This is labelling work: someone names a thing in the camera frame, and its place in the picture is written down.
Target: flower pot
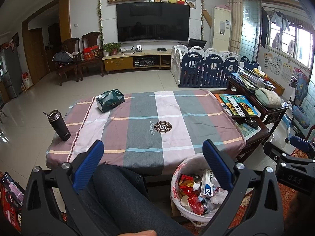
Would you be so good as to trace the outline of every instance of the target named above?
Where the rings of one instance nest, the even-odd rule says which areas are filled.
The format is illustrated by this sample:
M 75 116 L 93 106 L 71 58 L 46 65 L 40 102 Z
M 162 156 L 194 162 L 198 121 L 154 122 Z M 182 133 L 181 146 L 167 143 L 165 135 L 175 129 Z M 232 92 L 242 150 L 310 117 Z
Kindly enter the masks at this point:
M 108 52 L 107 51 L 102 51 L 103 52 L 103 56 L 108 56 Z
M 118 52 L 117 52 L 117 49 L 114 49 L 114 50 L 112 50 L 109 54 L 110 54 L 110 55 L 117 55 L 117 53 L 118 53 Z

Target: wooden door frame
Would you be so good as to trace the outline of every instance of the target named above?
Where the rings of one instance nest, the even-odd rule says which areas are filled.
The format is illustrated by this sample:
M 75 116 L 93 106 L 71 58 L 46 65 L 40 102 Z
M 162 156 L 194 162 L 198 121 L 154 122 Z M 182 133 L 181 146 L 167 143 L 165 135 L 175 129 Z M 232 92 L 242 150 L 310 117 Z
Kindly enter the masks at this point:
M 44 60 L 45 60 L 47 74 L 49 74 L 50 70 L 49 70 L 49 65 L 48 65 L 47 56 L 46 56 L 46 52 L 45 52 L 45 48 L 44 48 L 44 41 L 43 41 L 43 29 L 41 27 L 37 27 L 37 28 L 30 29 L 29 32 L 31 34 L 31 32 L 38 31 L 38 30 L 40 30 L 40 33 L 41 33 L 41 36 L 42 36 L 41 43 L 43 45 L 43 51 L 44 51 L 43 56 L 44 56 Z
M 39 14 L 55 6 L 56 4 L 59 4 L 59 25 L 60 25 L 61 41 L 63 42 L 71 38 L 69 0 L 53 0 L 49 4 L 40 8 L 38 11 L 34 12 L 31 16 L 29 16 L 26 20 L 22 22 L 22 38 L 23 38 L 24 53 L 25 53 L 27 67 L 29 69 L 33 84 L 36 84 L 39 82 L 39 77 L 37 75 L 36 68 L 34 67 L 32 42 L 31 42 L 30 32 L 28 30 L 28 23 L 32 19 L 37 17 Z

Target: floor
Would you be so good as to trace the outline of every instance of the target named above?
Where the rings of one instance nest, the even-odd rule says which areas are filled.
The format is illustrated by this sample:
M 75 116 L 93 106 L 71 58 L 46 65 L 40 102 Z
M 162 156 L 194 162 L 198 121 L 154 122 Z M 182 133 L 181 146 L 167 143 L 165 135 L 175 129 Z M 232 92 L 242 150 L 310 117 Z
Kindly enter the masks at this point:
M 64 116 L 76 100 L 116 88 L 122 93 L 183 90 L 175 84 L 170 70 L 114 73 L 104 77 L 90 75 L 80 82 L 66 81 L 62 86 L 59 86 L 55 74 L 46 75 L 28 92 L 20 94 L 3 108 L 7 118 L 2 116 L 4 123 L 0 123 L 0 171 L 9 172 L 15 181 L 26 188 L 35 165 L 47 169 L 45 154 L 54 130 L 43 111 L 58 109 Z M 283 140 L 285 135 L 284 126 L 279 125 L 273 137 Z M 294 150 L 290 145 L 286 145 L 285 149 L 289 154 Z M 275 164 L 263 153 L 262 146 L 245 161 L 247 167 L 256 170 L 263 170 L 266 166 L 275 168 Z M 60 209 L 64 210 L 58 189 L 54 189 L 54 192 Z

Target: potted plant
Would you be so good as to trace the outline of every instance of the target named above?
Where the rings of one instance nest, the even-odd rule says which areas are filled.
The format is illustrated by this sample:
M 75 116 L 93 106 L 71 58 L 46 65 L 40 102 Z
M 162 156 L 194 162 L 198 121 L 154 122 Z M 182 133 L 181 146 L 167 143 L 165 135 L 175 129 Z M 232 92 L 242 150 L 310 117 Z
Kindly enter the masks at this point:
M 108 52 L 109 55 L 116 55 L 121 47 L 121 44 L 118 42 L 106 43 L 103 44 L 103 53 L 104 51 Z

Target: metal screw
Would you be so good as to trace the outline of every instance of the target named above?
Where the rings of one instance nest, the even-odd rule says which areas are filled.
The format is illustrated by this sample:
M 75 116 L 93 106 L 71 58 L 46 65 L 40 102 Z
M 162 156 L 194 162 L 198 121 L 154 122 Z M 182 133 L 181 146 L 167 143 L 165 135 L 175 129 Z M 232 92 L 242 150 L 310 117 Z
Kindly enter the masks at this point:
M 245 165 L 243 163 L 237 163 L 236 164 L 236 167 L 239 169 L 239 170 L 243 170 L 245 168 Z
M 39 170 L 40 170 L 40 167 L 38 167 L 38 166 L 35 166 L 34 168 L 33 168 L 33 172 L 39 172 Z
M 69 162 L 64 162 L 62 165 L 61 165 L 61 168 L 63 168 L 64 170 L 68 169 L 70 167 L 70 163 Z
M 267 172 L 272 173 L 273 172 L 273 168 L 272 167 L 266 167 Z

